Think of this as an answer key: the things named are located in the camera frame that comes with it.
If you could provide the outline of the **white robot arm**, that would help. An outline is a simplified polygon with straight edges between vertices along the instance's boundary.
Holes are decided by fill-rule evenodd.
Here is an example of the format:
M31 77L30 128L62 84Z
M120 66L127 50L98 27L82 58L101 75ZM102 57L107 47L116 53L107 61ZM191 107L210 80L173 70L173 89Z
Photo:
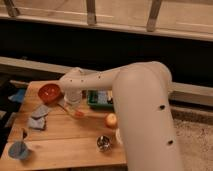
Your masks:
M137 62L84 75L74 68L59 80L65 101L82 90L110 90L128 171L184 171L169 105L172 76L160 62Z

